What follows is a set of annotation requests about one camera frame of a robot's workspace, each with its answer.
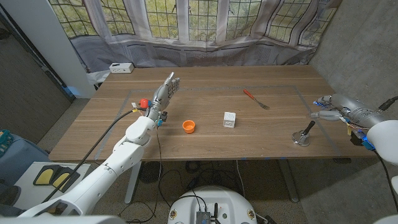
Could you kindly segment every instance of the white box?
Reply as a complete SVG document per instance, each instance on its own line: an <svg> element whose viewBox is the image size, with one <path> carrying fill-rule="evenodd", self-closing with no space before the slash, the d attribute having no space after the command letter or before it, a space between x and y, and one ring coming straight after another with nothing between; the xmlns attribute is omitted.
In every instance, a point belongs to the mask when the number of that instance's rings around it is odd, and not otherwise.
<svg viewBox="0 0 398 224"><path fill-rule="evenodd" d="M233 128L235 127L236 113L224 112L224 127Z"/></svg>
<svg viewBox="0 0 398 224"><path fill-rule="evenodd" d="M132 63L112 63L109 69L112 73L131 73L134 66Z"/></svg>

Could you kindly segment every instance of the orange cup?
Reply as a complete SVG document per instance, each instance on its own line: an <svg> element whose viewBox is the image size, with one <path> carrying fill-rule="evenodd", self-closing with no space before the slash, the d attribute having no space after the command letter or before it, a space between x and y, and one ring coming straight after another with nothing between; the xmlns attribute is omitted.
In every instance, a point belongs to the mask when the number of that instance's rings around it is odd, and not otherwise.
<svg viewBox="0 0 398 224"><path fill-rule="evenodd" d="M187 134L191 134L195 130L195 122L186 120L182 123L182 127Z"/></svg>

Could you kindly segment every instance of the white cube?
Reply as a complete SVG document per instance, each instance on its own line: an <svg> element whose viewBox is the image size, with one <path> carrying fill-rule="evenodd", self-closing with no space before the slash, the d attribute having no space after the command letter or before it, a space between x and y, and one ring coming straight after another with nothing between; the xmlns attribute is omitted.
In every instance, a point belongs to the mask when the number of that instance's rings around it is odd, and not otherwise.
<svg viewBox="0 0 398 224"><path fill-rule="evenodd" d="M233 128L235 127L236 113L224 112L224 127Z"/></svg>

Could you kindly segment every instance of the gray wall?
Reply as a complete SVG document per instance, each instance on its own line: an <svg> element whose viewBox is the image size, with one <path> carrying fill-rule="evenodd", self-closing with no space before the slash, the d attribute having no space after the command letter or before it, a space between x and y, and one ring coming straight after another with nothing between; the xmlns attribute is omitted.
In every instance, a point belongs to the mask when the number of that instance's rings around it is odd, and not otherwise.
<svg viewBox="0 0 398 224"><path fill-rule="evenodd" d="M312 65L337 92L377 108L398 95L398 2L344 0ZM398 119L398 102L386 115Z"/></svg>
<svg viewBox="0 0 398 224"><path fill-rule="evenodd" d="M91 98L95 89L47 0L0 0L37 50L77 98Z"/></svg>

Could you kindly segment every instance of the white robot body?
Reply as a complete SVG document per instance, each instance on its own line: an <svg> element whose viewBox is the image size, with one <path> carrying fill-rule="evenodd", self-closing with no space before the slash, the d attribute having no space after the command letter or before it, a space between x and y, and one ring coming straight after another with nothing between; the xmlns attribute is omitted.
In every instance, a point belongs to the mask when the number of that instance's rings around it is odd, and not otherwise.
<svg viewBox="0 0 398 224"><path fill-rule="evenodd" d="M207 206L207 212L211 216L215 212L215 203L217 203L218 215L217 220L222 223L238 223L238 224L256 224L256 216L252 205L240 194L220 186L203 186L194 189L195 194L201 197ZM192 191L183 194L195 195ZM205 204L198 198L200 210L205 212ZM188 223L210 223L210 221L201 221L197 218L199 204L196 197L185 197L173 203L169 216L168 224L188 224Z"/></svg>

